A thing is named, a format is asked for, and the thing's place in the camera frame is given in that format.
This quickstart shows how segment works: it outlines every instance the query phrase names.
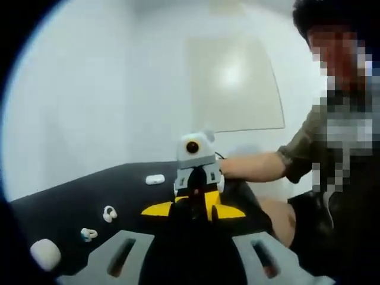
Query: robot camera lens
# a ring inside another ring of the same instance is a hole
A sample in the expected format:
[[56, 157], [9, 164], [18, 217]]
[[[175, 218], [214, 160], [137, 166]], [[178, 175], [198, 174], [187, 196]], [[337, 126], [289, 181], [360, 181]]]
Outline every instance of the robot camera lens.
[[195, 154], [198, 152], [200, 147], [196, 142], [191, 141], [187, 144], [186, 149], [187, 149], [188, 153]]

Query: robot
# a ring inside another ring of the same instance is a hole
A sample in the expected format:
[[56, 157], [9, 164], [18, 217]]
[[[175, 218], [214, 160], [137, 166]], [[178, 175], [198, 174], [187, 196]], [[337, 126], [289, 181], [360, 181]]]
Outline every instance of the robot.
[[224, 177], [213, 148], [214, 135], [210, 131], [196, 132], [183, 136], [177, 145], [177, 178], [174, 183], [175, 200], [145, 209], [145, 216], [169, 215], [174, 202], [190, 199], [207, 213], [208, 221], [213, 220], [213, 211], [218, 219], [245, 217], [237, 208], [222, 205], [220, 193], [223, 192]]

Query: wire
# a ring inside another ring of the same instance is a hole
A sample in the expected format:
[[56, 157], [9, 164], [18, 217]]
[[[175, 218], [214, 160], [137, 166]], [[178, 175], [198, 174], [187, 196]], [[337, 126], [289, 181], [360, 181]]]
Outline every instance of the wire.
[[222, 156], [220, 153], [215, 152], [217, 156], [219, 156], [220, 159], [225, 159], [224, 156]]

